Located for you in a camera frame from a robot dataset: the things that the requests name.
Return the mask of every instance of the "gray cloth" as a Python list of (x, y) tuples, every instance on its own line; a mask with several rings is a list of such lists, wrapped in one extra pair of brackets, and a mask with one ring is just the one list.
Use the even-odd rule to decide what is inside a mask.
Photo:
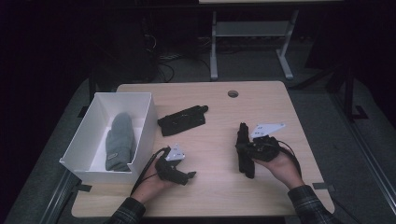
[(131, 162), (134, 151), (134, 130), (131, 117), (127, 113), (118, 114), (111, 124), (106, 138), (106, 170), (130, 172), (127, 163)]

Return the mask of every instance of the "metal stand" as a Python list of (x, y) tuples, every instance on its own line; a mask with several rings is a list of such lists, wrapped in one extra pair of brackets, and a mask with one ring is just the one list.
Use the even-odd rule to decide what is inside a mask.
[(286, 79), (293, 79), (293, 74), (290, 71), (285, 55), (298, 12), (298, 10), (294, 10), (289, 21), (217, 21), (217, 14), (214, 11), (212, 21), (212, 49), (210, 51), (210, 80), (215, 81), (219, 78), (216, 57), (217, 36), (285, 36), (285, 42), (281, 49), (276, 50), (276, 55)]

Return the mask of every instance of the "person's right hand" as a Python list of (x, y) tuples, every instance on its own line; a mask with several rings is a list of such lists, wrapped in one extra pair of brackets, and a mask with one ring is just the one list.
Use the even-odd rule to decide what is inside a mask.
[(273, 176), (284, 183), (289, 189), (305, 185), (293, 161), (283, 152), (279, 152), (277, 157), (268, 162), (253, 160), (271, 171)]

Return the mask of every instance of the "hand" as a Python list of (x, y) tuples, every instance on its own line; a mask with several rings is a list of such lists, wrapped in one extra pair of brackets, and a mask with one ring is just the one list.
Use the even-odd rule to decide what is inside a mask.
[(156, 175), (157, 170), (155, 169), (155, 163), (157, 163), (157, 160), (158, 159), (156, 159), (146, 171), (143, 179), (147, 179), (144, 180), (131, 195), (132, 198), (136, 199), (141, 203), (148, 202), (149, 200), (159, 195), (165, 189), (171, 188), (176, 185), (176, 183), (167, 180), (161, 180), (160, 177)]
[(256, 159), (253, 160), (270, 170), (273, 176), (284, 183), (289, 189), (305, 185), (293, 161), (283, 152), (279, 152), (277, 157), (268, 162)]

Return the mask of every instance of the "wooden table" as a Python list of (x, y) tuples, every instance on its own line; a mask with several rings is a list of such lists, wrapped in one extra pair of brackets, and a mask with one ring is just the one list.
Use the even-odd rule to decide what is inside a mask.
[[(146, 204), (146, 217), (295, 214), (287, 195), (288, 189), (264, 167), (256, 165), (254, 179), (239, 173), (234, 145), (240, 122), (245, 122), (250, 132), (257, 123), (284, 122), (285, 128), (270, 135), (292, 147), (307, 185), (323, 182), (282, 82), (134, 84), (121, 85), (118, 91), (152, 92), (159, 118), (194, 105), (209, 107), (205, 113), (205, 125), (168, 137), (163, 137), (158, 127), (153, 152), (178, 143), (186, 159), (177, 169), (185, 173), (196, 171), (197, 175), (186, 186), (169, 189)], [(237, 91), (239, 95), (232, 98), (229, 91)], [(72, 214), (75, 217), (110, 217), (129, 196), (131, 189), (132, 186), (128, 185), (94, 185), (90, 192), (78, 193)], [(333, 212), (329, 192), (316, 189), (315, 193)]]

